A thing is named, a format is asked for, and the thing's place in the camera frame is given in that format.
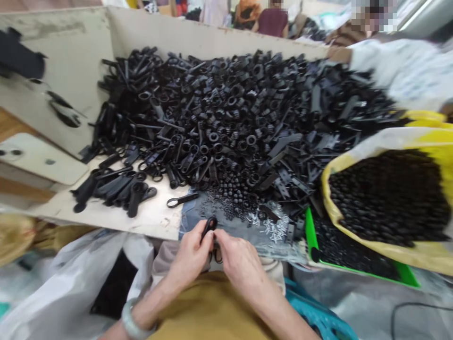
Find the bracelet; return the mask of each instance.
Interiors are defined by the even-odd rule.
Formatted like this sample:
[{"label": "bracelet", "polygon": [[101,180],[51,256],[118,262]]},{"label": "bracelet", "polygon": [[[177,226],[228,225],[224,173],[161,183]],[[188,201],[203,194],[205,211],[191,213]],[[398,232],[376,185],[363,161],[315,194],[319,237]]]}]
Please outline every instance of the bracelet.
[{"label": "bracelet", "polygon": [[121,319],[123,321],[124,330],[129,338],[132,340],[146,340],[154,333],[155,327],[150,331],[144,331],[137,326],[131,313],[132,307],[134,307],[137,301],[138,299],[133,298],[124,304],[123,311],[121,312]]}]

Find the mustard yellow shirt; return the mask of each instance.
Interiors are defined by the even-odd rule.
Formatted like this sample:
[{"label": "mustard yellow shirt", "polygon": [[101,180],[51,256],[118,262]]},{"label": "mustard yellow shirt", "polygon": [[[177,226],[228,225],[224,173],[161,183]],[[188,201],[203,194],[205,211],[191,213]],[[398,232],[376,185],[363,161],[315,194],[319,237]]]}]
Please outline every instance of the mustard yellow shirt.
[{"label": "mustard yellow shirt", "polygon": [[223,272],[208,272],[159,315],[150,340],[277,339]]}]

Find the person's left hand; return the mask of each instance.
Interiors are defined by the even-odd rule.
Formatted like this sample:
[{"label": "person's left hand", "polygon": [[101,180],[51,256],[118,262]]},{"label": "person's left hand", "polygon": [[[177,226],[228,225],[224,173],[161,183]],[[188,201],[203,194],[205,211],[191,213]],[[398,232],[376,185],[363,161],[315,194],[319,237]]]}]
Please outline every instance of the person's left hand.
[{"label": "person's left hand", "polygon": [[214,248],[214,232],[211,230],[200,244],[206,222],[206,220],[198,222],[192,231],[183,236],[179,251],[167,274],[166,281],[174,283],[180,290],[186,288],[200,275],[209,252]]}]

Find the person's right hand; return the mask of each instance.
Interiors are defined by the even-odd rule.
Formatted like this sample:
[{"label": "person's right hand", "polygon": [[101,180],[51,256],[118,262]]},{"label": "person's right hand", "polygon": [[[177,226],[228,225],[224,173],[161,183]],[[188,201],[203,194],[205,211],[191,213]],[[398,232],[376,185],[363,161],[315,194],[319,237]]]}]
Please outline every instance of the person's right hand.
[{"label": "person's right hand", "polygon": [[248,301],[262,298],[264,290],[272,286],[252,244],[242,238],[229,236],[224,230],[214,234],[222,252],[223,270],[233,287]]}]

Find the cardboard divider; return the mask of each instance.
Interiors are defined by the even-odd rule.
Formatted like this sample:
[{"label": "cardboard divider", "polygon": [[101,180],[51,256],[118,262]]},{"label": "cardboard divider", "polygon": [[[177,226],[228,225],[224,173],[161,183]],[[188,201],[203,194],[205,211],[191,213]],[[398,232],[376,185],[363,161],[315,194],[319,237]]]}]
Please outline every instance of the cardboard divider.
[{"label": "cardboard divider", "polygon": [[126,57],[133,49],[157,46],[168,52],[193,55],[202,60],[254,53],[257,49],[282,52],[284,58],[305,53],[309,60],[325,58],[328,48],[248,31],[214,27],[145,11],[109,7],[115,56]]},{"label": "cardboard divider", "polygon": [[[88,123],[96,121],[108,98],[96,85],[105,73],[100,60],[113,59],[107,11],[97,7],[0,15],[2,31],[13,27],[24,46],[47,57],[42,80],[48,84],[32,84],[16,74],[0,77],[0,105],[78,159],[92,141]],[[47,103],[47,90],[82,113],[81,127],[68,127],[57,118]]]}]

